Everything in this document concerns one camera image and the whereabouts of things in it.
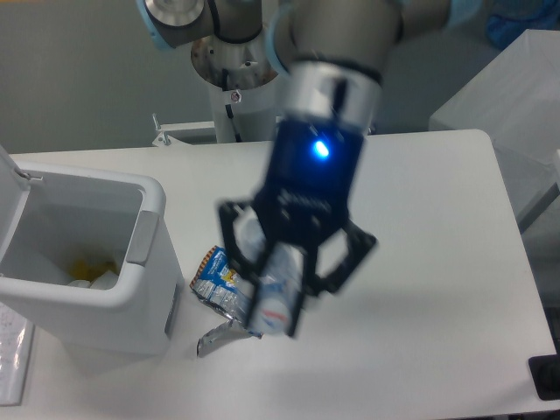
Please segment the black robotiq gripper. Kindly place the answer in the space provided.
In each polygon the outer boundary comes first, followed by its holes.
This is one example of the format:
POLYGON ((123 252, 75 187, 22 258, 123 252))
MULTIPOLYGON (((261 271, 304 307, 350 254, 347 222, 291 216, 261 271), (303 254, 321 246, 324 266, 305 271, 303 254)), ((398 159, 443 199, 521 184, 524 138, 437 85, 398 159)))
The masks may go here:
POLYGON ((304 250, 297 297, 286 335, 295 338, 307 298, 336 295, 378 245, 377 238, 349 217, 348 198, 364 136, 332 121, 280 122, 264 183, 251 201, 222 200, 217 205, 228 265, 252 287, 243 326, 251 325, 262 288, 261 274, 278 243, 304 250), (253 207, 264 244, 251 262, 240 250, 235 222, 253 207), (345 249, 324 273, 317 272, 321 249, 336 236, 345 249))

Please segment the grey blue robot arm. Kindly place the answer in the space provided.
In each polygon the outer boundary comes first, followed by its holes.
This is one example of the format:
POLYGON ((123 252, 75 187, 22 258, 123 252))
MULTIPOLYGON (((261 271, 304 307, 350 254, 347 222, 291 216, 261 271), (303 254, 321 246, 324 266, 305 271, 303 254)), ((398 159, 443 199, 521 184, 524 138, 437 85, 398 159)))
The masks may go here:
POLYGON ((303 254, 297 294, 283 315, 293 336, 305 300, 336 293, 376 244, 350 219, 348 198, 365 135, 382 95, 391 49, 453 27, 478 1, 292 1, 269 26, 258 1, 140 1, 154 44, 175 48, 213 36, 245 45, 264 36, 271 66, 289 76, 269 166, 255 197, 218 206, 230 266, 248 282, 241 321, 264 328, 262 280, 275 252, 303 254))

